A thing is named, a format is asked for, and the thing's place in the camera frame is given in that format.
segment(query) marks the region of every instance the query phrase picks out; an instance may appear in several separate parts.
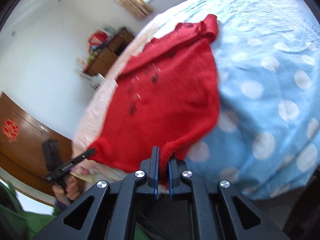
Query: wooden wardrobe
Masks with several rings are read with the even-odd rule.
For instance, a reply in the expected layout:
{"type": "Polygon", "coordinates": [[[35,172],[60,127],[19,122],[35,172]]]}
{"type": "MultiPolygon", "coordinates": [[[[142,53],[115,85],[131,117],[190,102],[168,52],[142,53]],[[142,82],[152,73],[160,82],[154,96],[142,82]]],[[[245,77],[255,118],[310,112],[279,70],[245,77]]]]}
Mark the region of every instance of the wooden wardrobe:
{"type": "Polygon", "coordinates": [[[52,185],[45,181],[48,173],[41,144],[58,139],[63,162],[71,158],[71,140],[51,130],[17,106],[5,93],[0,97],[0,166],[21,182],[49,195],[52,185]]]}

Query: green jacket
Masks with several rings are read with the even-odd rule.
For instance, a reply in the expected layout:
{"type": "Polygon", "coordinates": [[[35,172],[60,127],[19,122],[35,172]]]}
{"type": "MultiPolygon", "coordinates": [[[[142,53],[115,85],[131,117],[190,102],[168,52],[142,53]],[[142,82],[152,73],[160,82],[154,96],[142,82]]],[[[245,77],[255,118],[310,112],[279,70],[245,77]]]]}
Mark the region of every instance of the green jacket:
{"type": "MultiPolygon", "coordinates": [[[[26,212],[22,209],[13,185],[9,188],[0,182],[0,227],[3,227],[12,240],[31,240],[43,227],[49,224],[61,210],[54,208],[52,215],[42,215],[26,212]]],[[[137,225],[135,240],[148,240],[143,230],[137,225]]]]}

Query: bed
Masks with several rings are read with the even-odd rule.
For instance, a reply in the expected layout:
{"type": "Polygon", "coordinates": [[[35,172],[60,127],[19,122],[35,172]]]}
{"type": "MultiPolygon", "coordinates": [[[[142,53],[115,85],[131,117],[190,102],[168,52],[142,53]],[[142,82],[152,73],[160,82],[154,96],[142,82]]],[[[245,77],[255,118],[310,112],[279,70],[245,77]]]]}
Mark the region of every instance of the bed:
{"type": "MultiPolygon", "coordinates": [[[[320,163],[320,25],[303,0],[188,0],[157,15],[105,77],[79,124],[73,157],[99,136],[132,55],[179,22],[218,17],[211,44],[219,72],[217,126],[192,145],[188,169],[209,181],[227,179],[252,199],[274,198],[304,186],[320,163]]],[[[74,170],[118,181],[126,173],[94,161],[74,170]]]]}

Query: white polka dot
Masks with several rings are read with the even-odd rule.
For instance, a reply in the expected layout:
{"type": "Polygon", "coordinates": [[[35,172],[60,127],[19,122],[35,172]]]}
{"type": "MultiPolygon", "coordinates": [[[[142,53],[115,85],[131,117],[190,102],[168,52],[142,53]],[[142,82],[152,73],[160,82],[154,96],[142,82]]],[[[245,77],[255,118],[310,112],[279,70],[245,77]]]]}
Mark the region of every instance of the white polka dot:
{"type": "Polygon", "coordinates": [[[318,120],[315,118],[312,118],[308,123],[308,127],[307,127],[307,137],[309,140],[311,140],[315,136],[319,128],[320,128],[320,124],[318,120]]]}
{"type": "Polygon", "coordinates": [[[246,32],[246,31],[250,30],[250,28],[249,28],[249,26],[244,25],[244,26],[237,27],[237,30],[241,31],[241,32],[246,32]]]}
{"type": "Polygon", "coordinates": [[[204,162],[210,157],[209,146],[204,141],[198,141],[189,148],[187,156],[193,162],[204,162]]]}
{"type": "Polygon", "coordinates": [[[284,51],[289,51],[290,49],[288,48],[287,45],[285,45],[283,42],[279,42],[273,46],[275,49],[279,50],[284,50],[284,51]]]}
{"type": "Polygon", "coordinates": [[[245,60],[247,59],[248,57],[248,54],[246,54],[245,52],[240,52],[238,54],[235,54],[233,57],[232,57],[232,61],[233,62],[239,62],[239,61],[242,61],[242,60],[245,60]]]}
{"type": "Polygon", "coordinates": [[[219,83],[225,82],[229,77],[229,74],[224,70],[219,70],[219,83]]]}
{"type": "Polygon", "coordinates": [[[259,40],[259,39],[248,39],[248,44],[251,45],[251,46],[258,46],[258,45],[261,45],[262,42],[259,40]]]}
{"type": "Polygon", "coordinates": [[[318,156],[317,148],[314,144],[309,144],[298,156],[296,163],[298,169],[302,172],[311,170],[316,166],[318,156]]]}
{"type": "Polygon", "coordinates": [[[284,168],[284,167],[286,167],[286,166],[288,166],[294,159],[295,159],[295,156],[294,156],[294,155],[292,155],[292,154],[286,155],[286,156],[283,158],[283,160],[282,160],[282,162],[281,162],[281,164],[280,164],[279,170],[282,169],[282,168],[284,168]]]}
{"type": "Polygon", "coordinates": [[[313,66],[315,64],[315,59],[313,57],[310,57],[308,55],[302,55],[301,58],[305,63],[308,63],[309,65],[313,66]]]}
{"type": "Polygon", "coordinates": [[[318,47],[316,46],[316,44],[314,44],[313,42],[307,42],[306,45],[309,47],[309,49],[311,50],[318,50],[318,47]]]}
{"type": "Polygon", "coordinates": [[[223,41],[226,43],[233,43],[238,39],[237,36],[233,35],[233,36],[226,36],[223,38],[223,41]]]}
{"type": "Polygon", "coordinates": [[[276,188],[273,192],[270,193],[270,197],[271,198],[278,197],[278,196],[288,192],[290,190],[290,188],[291,188],[290,184],[287,184],[283,187],[276,188]]]}
{"type": "Polygon", "coordinates": [[[222,50],[221,49],[214,49],[213,50],[213,55],[214,56],[218,56],[218,55],[220,55],[222,53],[222,50]]]}
{"type": "Polygon", "coordinates": [[[279,67],[279,62],[275,57],[264,57],[261,61],[261,66],[270,71],[276,71],[279,67]]]}
{"type": "Polygon", "coordinates": [[[261,132],[254,139],[252,152],[254,157],[259,160],[270,158],[275,150],[276,140],[269,132],[261,132]]]}
{"type": "Polygon", "coordinates": [[[220,112],[218,127],[224,132],[232,133],[237,130],[238,117],[235,112],[226,110],[220,112]]]}
{"type": "Polygon", "coordinates": [[[301,69],[297,70],[294,74],[294,81],[296,82],[297,86],[301,89],[307,89],[312,84],[308,75],[301,69]]]}
{"type": "Polygon", "coordinates": [[[262,34],[271,34],[272,30],[270,29],[258,29],[258,31],[262,34]]]}
{"type": "Polygon", "coordinates": [[[220,179],[225,179],[230,183],[236,183],[239,181],[239,170],[235,167],[224,168],[220,174],[220,179]]]}
{"type": "Polygon", "coordinates": [[[249,19],[248,22],[249,23],[256,23],[258,21],[258,19],[249,19]]]}
{"type": "Polygon", "coordinates": [[[288,41],[295,41],[296,37],[291,33],[282,33],[282,36],[288,41]]]}
{"type": "Polygon", "coordinates": [[[299,115],[299,108],[290,100],[283,100],[278,106],[278,112],[286,122],[294,120],[299,115]]]}
{"type": "Polygon", "coordinates": [[[262,96],[263,88],[259,82],[247,81],[241,85],[241,92],[247,98],[255,100],[262,96]]]}

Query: person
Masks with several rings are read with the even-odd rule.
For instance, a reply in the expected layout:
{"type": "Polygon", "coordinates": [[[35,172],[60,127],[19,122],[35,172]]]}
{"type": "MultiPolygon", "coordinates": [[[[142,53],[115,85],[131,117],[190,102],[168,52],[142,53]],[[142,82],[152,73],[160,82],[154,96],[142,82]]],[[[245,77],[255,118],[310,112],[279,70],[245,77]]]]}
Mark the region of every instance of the person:
{"type": "MultiPolygon", "coordinates": [[[[52,215],[36,214],[23,210],[16,191],[10,182],[8,187],[0,182],[0,236],[4,240],[31,240],[36,233],[56,218],[67,205],[67,198],[77,200],[81,193],[76,178],[69,175],[66,190],[52,186],[56,202],[52,215]]],[[[134,240],[149,240],[143,230],[136,226],[134,240]]]]}

